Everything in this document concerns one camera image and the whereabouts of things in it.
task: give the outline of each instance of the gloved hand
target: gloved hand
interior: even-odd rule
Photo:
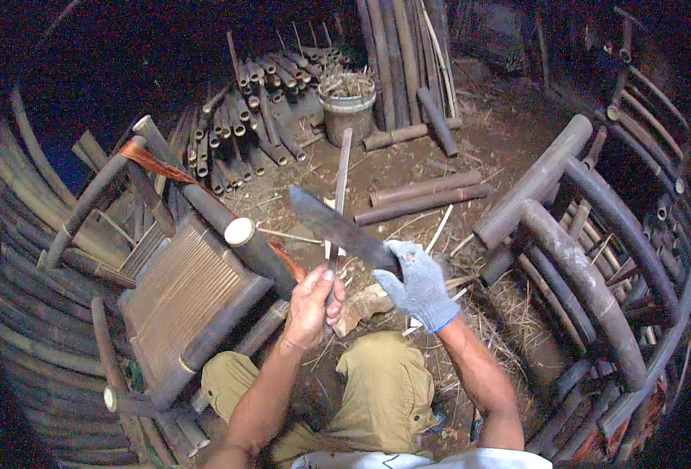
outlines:
[[[374,269],[372,276],[387,292],[393,305],[437,333],[460,313],[444,287],[442,268],[413,242],[385,243],[395,253],[402,269],[401,282],[391,272]]]

